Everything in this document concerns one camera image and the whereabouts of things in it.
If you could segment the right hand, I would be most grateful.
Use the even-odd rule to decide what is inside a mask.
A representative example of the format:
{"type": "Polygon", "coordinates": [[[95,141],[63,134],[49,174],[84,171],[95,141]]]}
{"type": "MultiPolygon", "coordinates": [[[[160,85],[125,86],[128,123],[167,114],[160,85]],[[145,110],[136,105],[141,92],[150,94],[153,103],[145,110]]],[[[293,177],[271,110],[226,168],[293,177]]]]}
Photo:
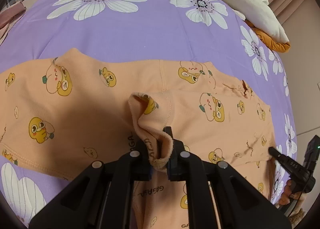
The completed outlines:
{"type": "Polygon", "coordinates": [[[292,180],[287,180],[284,191],[281,194],[280,199],[278,200],[278,204],[284,206],[290,203],[290,199],[298,200],[300,198],[301,192],[292,193],[292,183],[292,180]]]}

